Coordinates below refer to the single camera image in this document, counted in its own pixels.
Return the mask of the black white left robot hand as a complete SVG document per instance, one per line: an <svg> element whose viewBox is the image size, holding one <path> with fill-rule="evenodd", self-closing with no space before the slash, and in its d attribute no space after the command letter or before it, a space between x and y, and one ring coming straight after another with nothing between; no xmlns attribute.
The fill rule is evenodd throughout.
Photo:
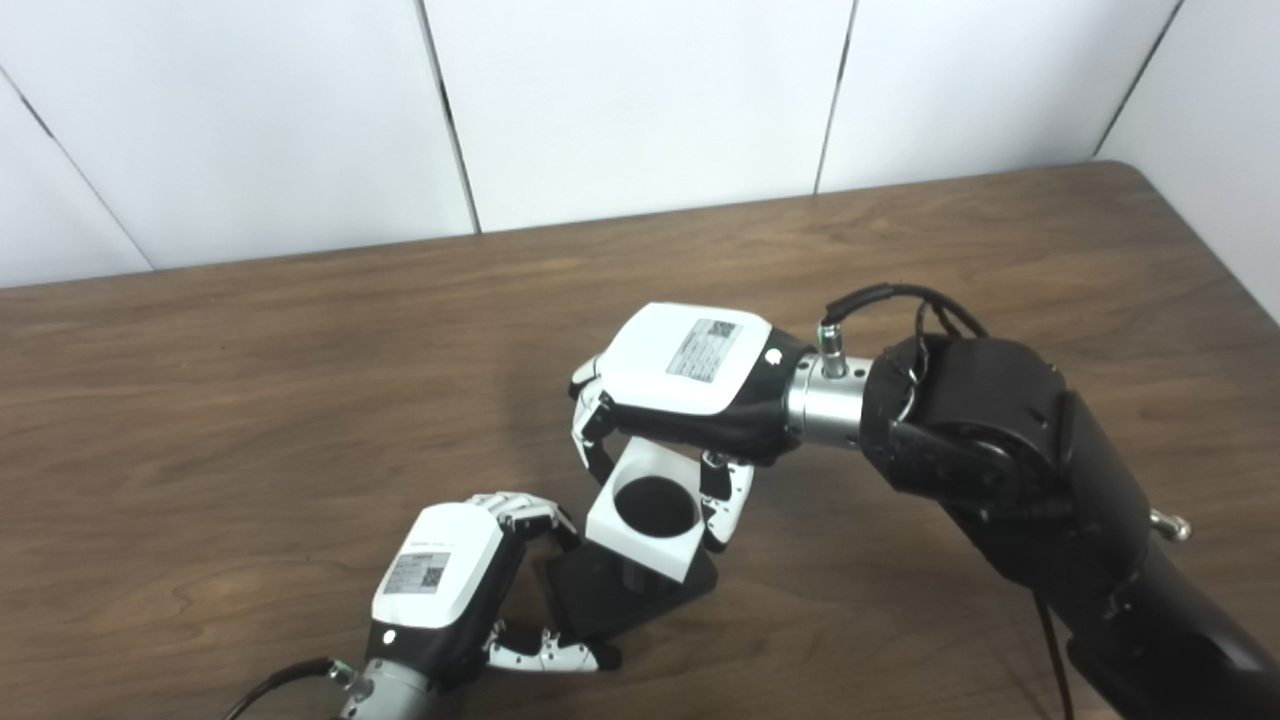
<svg viewBox="0 0 1280 720"><path fill-rule="evenodd" d="M612 673L618 648L568 642L550 628L500 619L527 544L548 537L562 552L581 544L561 506L522 492L435 503L416 518L371 602L370 667L416 673L445 689L483 669L513 673Z"/></svg>

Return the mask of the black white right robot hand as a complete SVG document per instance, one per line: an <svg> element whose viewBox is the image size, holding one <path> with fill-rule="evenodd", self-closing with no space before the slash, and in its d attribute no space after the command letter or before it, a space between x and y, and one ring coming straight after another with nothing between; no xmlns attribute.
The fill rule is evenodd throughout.
<svg viewBox="0 0 1280 720"><path fill-rule="evenodd" d="M755 469L800 445L787 395L815 352L753 313L648 304L571 377L571 436L582 465L596 482L608 480L614 460L605 438L614 432L699 450L703 543L721 553Z"/></svg>

